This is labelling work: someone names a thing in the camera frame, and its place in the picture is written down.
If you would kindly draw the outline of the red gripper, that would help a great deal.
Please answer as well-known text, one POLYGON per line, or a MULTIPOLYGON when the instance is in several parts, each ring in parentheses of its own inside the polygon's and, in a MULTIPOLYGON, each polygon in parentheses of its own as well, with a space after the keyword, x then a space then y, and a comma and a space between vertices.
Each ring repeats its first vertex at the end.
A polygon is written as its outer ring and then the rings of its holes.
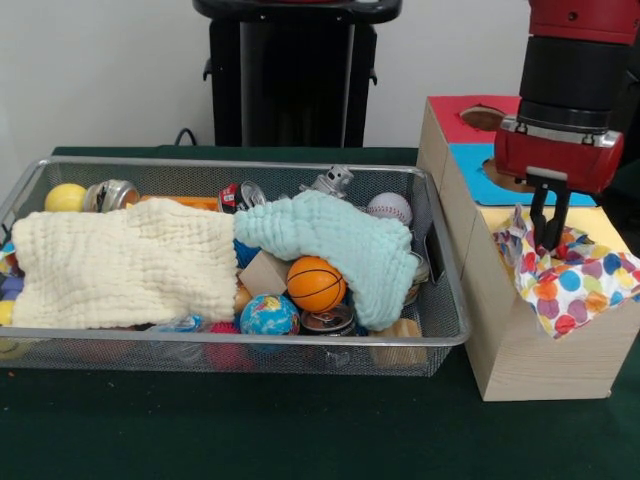
MULTIPOLYGON (((496 132, 497 170, 525 180, 540 177, 563 181, 554 187, 556 203, 551 220, 551 249, 560 243, 570 205, 571 190, 599 194, 616 173, 624 147, 621 133, 584 133, 533 126, 505 117, 496 132)), ((547 249, 544 206, 548 184, 538 182, 530 208, 537 247, 547 249)))

